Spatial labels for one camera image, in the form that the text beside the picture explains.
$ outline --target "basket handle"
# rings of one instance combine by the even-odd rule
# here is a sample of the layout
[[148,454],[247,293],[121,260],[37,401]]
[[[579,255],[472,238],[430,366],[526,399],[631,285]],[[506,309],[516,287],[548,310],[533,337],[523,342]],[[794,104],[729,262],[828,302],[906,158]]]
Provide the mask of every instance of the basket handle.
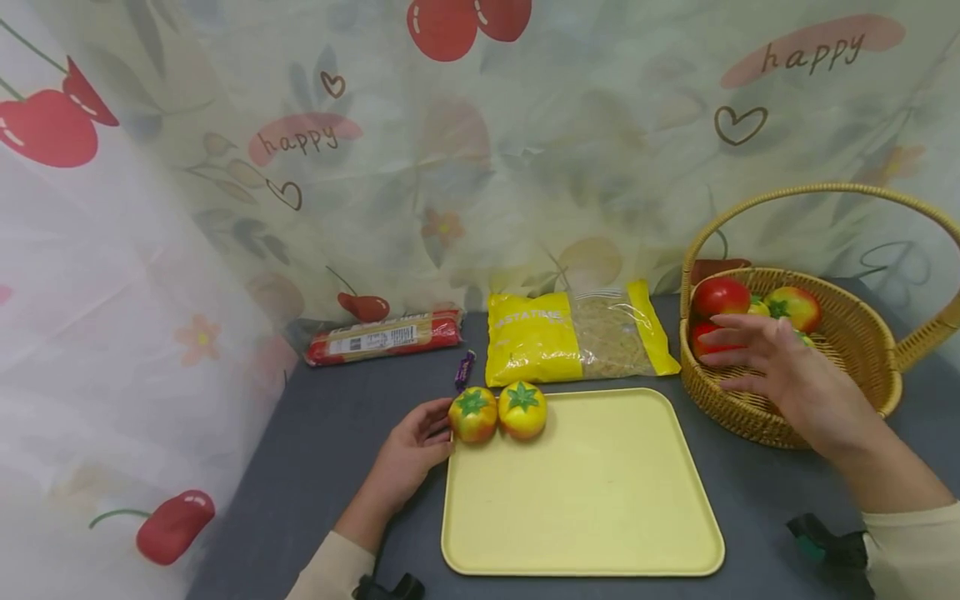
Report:
[[[700,231],[689,249],[687,249],[686,256],[684,257],[684,270],[680,286],[681,319],[688,319],[690,316],[690,294],[692,292],[690,289],[690,275],[693,272],[693,262],[697,259],[697,254],[700,253],[700,249],[710,236],[720,229],[720,227],[724,226],[736,215],[759,204],[765,204],[772,200],[778,200],[788,196],[819,194],[824,192],[875,196],[911,208],[943,228],[953,239],[953,243],[957,245],[957,248],[960,249],[960,228],[953,223],[952,219],[940,210],[905,194],[881,187],[861,185],[859,183],[815,183],[798,187],[784,187],[761,196],[755,196],[750,200],[734,206],[727,212],[717,216]],[[913,333],[897,342],[897,346],[894,349],[897,368],[901,372],[905,372],[921,358],[927,356],[931,351],[936,349],[936,347],[940,346],[957,328],[960,328],[960,290],[957,291],[943,310],[918,327]]]

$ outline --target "green leaf top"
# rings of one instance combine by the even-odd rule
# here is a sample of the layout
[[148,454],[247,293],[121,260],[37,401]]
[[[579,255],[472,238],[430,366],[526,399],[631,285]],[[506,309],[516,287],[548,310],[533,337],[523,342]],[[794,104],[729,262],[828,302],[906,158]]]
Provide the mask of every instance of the green leaf top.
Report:
[[480,409],[487,406],[487,401],[480,397],[480,390],[470,390],[464,392],[457,400],[457,406],[464,417],[467,415],[480,414]]
[[534,397],[536,393],[536,388],[528,388],[522,381],[516,384],[516,390],[507,390],[507,395],[510,396],[510,409],[513,410],[519,406],[525,413],[528,406],[540,406],[540,401]]
[[770,316],[774,319],[779,319],[780,317],[789,317],[790,311],[787,310],[786,305],[786,300],[770,300],[767,302],[767,306],[770,308]]

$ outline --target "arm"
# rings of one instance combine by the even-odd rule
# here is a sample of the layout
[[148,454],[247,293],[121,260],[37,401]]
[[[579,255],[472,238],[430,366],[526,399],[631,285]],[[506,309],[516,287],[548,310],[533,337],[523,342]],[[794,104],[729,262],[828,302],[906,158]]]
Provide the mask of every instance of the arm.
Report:
[[787,320],[718,315],[707,354],[713,367],[764,374],[722,382],[767,396],[810,446],[843,476],[864,513],[868,578],[881,600],[939,600],[960,589],[960,505],[932,470],[880,418],[856,384],[807,348]]
[[390,519],[453,451],[446,430],[449,406],[450,398],[421,404],[390,432],[360,491],[300,572],[287,600],[349,600],[360,578],[373,573]]

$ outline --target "red package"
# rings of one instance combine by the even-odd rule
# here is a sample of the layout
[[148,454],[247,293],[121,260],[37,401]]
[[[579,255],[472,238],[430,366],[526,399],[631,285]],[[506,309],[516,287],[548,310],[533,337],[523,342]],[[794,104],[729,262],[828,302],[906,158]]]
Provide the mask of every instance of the red package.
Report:
[[463,318],[461,310],[443,310],[318,331],[303,359],[311,367],[319,367],[456,346],[463,341]]

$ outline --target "purple candy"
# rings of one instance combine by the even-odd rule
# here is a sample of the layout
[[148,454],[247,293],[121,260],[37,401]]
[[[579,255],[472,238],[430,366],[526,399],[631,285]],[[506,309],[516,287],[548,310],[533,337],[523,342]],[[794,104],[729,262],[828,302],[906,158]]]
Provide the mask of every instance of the purple candy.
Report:
[[460,369],[457,370],[457,376],[453,379],[453,385],[457,392],[462,392],[467,388],[467,380],[470,378],[470,370],[473,369],[473,362],[477,359],[476,352],[467,350],[467,356],[460,361]]

